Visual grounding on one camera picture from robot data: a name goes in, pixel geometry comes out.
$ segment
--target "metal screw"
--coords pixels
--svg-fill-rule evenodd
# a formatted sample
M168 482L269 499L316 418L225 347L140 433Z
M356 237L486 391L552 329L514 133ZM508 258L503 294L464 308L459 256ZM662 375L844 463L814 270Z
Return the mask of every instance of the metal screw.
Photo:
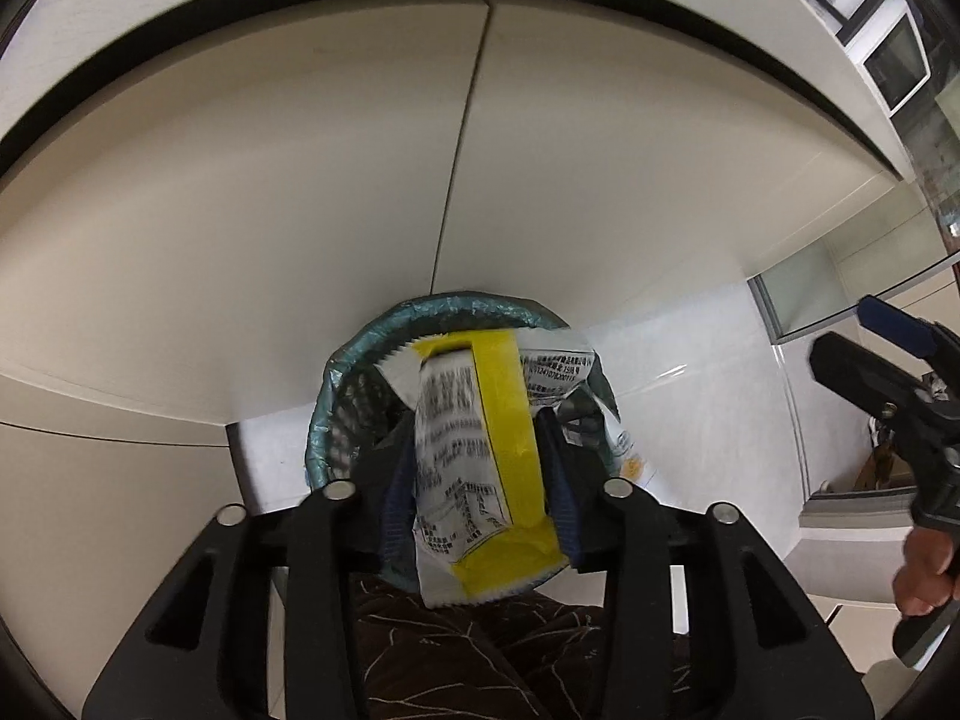
M724 525L733 525L740 519L740 512L732 504L718 503L713 507L713 518Z
M346 501L356 492L357 485L348 482L346 479L338 479L323 488L323 497L331 501Z
M239 525L245 519L247 519L247 510L238 503L224 506L217 512L217 522L227 528Z
M603 492L611 498L627 498L634 491L634 486L626 479L608 479L603 483Z

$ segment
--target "white appliance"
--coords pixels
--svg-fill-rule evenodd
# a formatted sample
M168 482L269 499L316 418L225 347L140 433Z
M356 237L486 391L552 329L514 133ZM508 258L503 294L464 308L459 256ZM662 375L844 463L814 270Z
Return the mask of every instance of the white appliance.
M805 0L827 28L837 34L842 23L817 0ZM865 0L824 0L850 19ZM906 0L884 0L844 46L887 116L893 116L930 78L923 40Z

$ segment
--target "brown pants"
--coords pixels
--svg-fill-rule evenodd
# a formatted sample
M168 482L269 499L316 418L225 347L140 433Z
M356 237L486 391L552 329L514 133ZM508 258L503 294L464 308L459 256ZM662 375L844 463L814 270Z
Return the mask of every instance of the brown pants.
M357 652L373 720L581 720L602 632L599 607L528 592L429 610L376 577L354 579ZM688 714L686 639L674 642L674 716Z

